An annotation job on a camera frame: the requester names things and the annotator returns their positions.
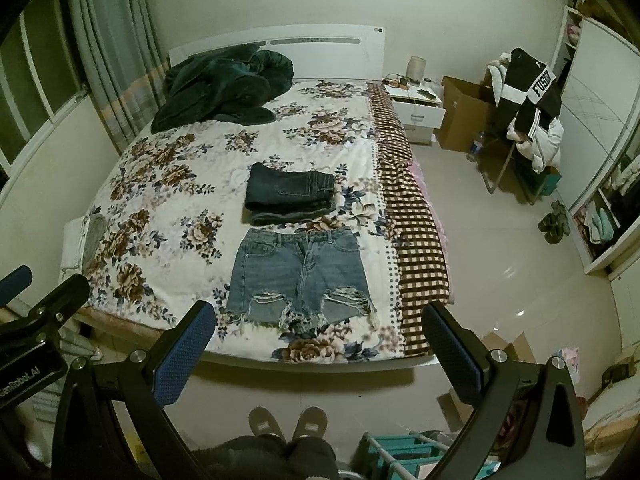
white nightstand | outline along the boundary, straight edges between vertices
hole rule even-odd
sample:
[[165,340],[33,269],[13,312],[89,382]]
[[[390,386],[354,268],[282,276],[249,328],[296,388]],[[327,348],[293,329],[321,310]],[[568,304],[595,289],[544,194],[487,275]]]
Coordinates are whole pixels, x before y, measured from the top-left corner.
[[433,129],[442,126],[445,109],[440,98],[431,99],[418,94],[418,90],[427,88],[424,83],[409,86],[408,91],[385,85],[411,142],[430,144]]

tiled floor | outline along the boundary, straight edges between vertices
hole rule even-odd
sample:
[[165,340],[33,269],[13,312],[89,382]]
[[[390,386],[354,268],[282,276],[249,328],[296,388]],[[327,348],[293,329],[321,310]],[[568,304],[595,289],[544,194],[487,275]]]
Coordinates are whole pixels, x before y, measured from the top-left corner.
[[[556,349],[577,346],[580,383],[589,396],[620,352],[620,330],[609,282],[585,276],[572,241],[547,244],[537,222],[549,200],[530,206],[505,190],[489,195],[463,153],[414,146],[431,200],[449,237],[455,292],[450,310],[462,326],[506,339],[525,332],[539,362]],[[103,339],[107,358],[130,349]],[[215,446],[249,431],[245,414],[262,404],[291,434],[302,407],[316,404],[329,417],[327,440],[347,460],[364,431],[446,430],[437,397],[449,381],[439,365],[356,374],[297,374],[200,364],[167,413],[188,443]]]

checkered fabric border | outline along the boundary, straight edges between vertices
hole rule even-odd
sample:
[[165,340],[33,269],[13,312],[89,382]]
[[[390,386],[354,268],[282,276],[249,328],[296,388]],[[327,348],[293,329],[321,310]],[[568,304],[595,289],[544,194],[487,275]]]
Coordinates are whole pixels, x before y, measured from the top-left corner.
[[447,303],[449,277],[440,235],[431,211],[408,168],[414,161],[402,123],[380,85],[368,83],[370,109],[378,131],[378,174],[386,212],[394,228],[394,247],[400,280],[400,331],[404,355],[429,350],[422,336],[422,308],[430,301]]

headboard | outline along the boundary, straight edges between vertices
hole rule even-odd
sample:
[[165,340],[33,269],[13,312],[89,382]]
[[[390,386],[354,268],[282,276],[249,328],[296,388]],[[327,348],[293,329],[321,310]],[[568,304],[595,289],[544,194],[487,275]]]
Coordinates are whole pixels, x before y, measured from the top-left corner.
[[280,25],[228,32],[169,51],[171,66],[189,56],[243,43],[260,43],[293,62],[295,79],[382,79],[385,29],[372,25]]

screw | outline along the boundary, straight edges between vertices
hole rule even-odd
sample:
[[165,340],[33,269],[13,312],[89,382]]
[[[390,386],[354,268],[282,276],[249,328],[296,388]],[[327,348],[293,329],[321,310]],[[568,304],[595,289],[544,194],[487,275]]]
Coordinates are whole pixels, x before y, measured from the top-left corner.
[[86,366],[86,359],[84,357],[77,357],[71,363],[74,370],[82,370]]
[[491,359],[503,363],[507,360],[507,354],[505,354],[503,350],[491,350]]
[[564,359],[562,359],[561,357],[558,357],[557,355],[554,355],[551,358],[551,364],[555,366],[558,370],[562,370],[565,366]]
[[132,363],[141,363],[146,359],[146,352],[144,350],[134,350],[129,355],[129,361]]

